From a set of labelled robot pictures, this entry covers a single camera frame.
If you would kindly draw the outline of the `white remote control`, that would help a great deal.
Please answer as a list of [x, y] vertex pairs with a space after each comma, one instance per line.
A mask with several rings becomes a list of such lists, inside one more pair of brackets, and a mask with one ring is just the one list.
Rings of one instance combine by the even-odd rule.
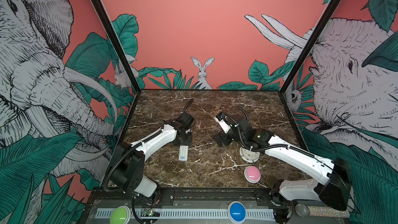
[[188, 160], [189, 146], [182, 145], [179, 147], [179, 161]]

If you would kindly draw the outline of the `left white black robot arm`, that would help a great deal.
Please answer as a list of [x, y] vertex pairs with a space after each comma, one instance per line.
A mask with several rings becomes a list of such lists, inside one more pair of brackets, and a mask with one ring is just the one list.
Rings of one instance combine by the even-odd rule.
[[178, 118], [164, 121], [159, 129], [131, 144], [120, 143], [112, 156], [109, 171], [103, 180], [105, 192], [123, 191], [126, 194], [139, 194], [156, 201], [160, 186], [144, 175], [145, 162], [168, 143], [190, 145], [190, 130], [194, 117], [182, 113]]

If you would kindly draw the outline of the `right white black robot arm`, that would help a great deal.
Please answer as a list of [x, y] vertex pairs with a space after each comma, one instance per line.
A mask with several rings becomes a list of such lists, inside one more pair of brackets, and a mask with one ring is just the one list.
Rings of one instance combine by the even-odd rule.
[[331, 160], [288, 143], [269, 130], [254, 129], [246, 115], [218, 113], [214, 120], [222, 131], [214, 136], [219, 147], [232, 142], [240, 145], [239, 153], [247, 163], [255, 163], [260, 155], [277, 158], [310, 176], [307, 180], [279, 180], [270, 196], [282, 200], [313, 200], [338, 211], [345, 211], [351, 192], [351, 169], [345, 160]]

